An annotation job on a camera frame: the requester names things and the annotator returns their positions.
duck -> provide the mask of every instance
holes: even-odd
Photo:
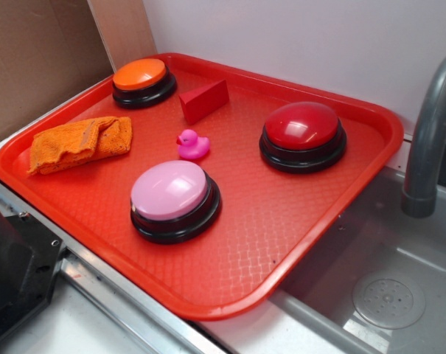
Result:
[[[196,131],[185,129],[177,138],[178,154],[183,159],[199,159],[209,151],[209,139],[198,136]]]

plastic tray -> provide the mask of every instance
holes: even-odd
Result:
[[[390,111],[370,103],[185,55],[156,58],[177,78],[171,98],[151,108],[119,108],[110,77],[5,145],[0,179],[174,313],[224,319],[275,289],[399,148],[403,127]],[[188,128],[178,94],[222,79],[229,103],[192,126],[211,139],[209,155],[198,164],[220,188],[220,217],[188,242],[149,243],[130,221],[131,187],[148,168],[178,159],[175,139]],[[305,100],[335,109],[347,134],[346,154],[318,173],[274,170],[259,154],[264,121],[278,107]],[[101,116],[132,118],[128,154],[27,175],[36,133]]]

orange towel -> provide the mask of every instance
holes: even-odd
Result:
[[[129,117],[101,117],[59,125],[34,136],[28,173],[65,170],[130,150]]]

pink button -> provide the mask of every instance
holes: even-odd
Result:
[[[206,190],[201,167],[189,161],[169,161],[150,168],[137,179],[131,202],[141,216],[167,221],[191,212]]]

drain strainer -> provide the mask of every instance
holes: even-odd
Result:
[[[425,309],[421,288],[405,275],[391,271],[362,277],[352,296],[355,308],[366,321],[389,330],[412,325]]]

